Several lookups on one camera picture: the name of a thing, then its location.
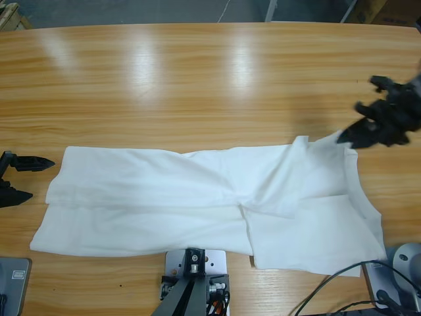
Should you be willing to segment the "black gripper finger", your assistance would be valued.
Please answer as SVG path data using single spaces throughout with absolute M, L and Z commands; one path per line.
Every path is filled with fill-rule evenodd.
M 337 144 L 349 144 L 352 149 L 364 149 L 378 144 L 378 125 L 362 118 L 348 126 L 337 138 Z
M 358 101 L 354 108 L 364 120 L 380 120 L 382 118 L 382 100 L 375 100 L 369 105 Z
M 15 155 L 13 158 L 13 167 L 18 172 L 40 172 L 53 166 L 55 166 L 55 162 L 44 157 Z
M 1 188 L 0 208 L 20 205 L 28 201 L 32 196 L 33 194 L 29 192 L 23 192 L 14 188 Z

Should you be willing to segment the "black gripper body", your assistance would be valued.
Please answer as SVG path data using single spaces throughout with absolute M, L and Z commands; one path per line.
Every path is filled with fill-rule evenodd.
M 9 167 L 16 169 L 17 154 L 11 151 L 4 151 L 0 161 L 0 177 L 1 177 L 1 188 L 11 188 L 9 181 L 3 180 L 3 176 Z
M 378 142 L 387 147 L 410 143 L 407 132 L 420 129 L 420 82 L 392 83 L 380 110 Z

